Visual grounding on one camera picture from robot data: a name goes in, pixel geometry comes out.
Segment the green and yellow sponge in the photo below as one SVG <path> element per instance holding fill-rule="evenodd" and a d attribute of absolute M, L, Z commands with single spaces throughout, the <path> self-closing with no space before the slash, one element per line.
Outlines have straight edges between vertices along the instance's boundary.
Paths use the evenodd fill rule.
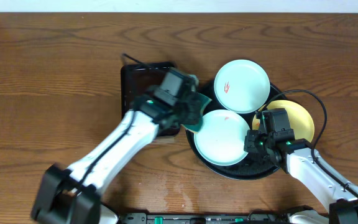
<path fill-rule="evenodd" d="M 185 123 L 182 126 L 193 134 L 198 134 L 203 126 L 203 112 L 207 105 L 212 101 L 208 96 L 199 93 L 196 89 L 199 84 L 199 80 L 196 75 L 190 75 L 195 80 L 195 86 L 192 88 L 194 95 L 190 101 L 190 112 L 185 119 Z"/>

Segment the yellow plate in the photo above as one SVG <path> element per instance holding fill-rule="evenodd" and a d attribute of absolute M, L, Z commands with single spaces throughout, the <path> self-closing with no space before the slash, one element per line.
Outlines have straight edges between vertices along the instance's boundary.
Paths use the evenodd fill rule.
<path fill-rule="evenodd" d="M 275 100 L 268 106 L 268 110 L 284 108 L 287 111 L 291 128 L 294 130 L 295 139 L 306 139 L 311 142 L 314 137 L 314 122 L 309 112 L 290 100 Z"/>

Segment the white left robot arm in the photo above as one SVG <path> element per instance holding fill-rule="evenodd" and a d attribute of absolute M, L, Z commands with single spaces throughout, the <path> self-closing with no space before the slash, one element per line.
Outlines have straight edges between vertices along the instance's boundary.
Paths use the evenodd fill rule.
<path fill-rule="evenodd" d="M 38 223 L 117 223 L 118 215 L 101 201 L 113 179 L 173 124 L 200 130 L 210 101 L 195 91 L 172 95 L 155 90 L 135 97 L 133 109 L 94 150 L 66 169 L 54 164 L 45 171 L 31 219 Z"/>

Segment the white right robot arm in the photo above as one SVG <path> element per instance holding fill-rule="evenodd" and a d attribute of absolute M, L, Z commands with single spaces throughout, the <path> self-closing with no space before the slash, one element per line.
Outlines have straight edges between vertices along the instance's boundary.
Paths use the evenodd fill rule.
<path fill-rule="evenodd" d="M 270 161 L 299 180 L 329 213 L 329 223 L 358 223 L 358 186 L 343 177 L 305 139 L 293 131 L 268 134 L 249 130 L 244 150 Z"/>

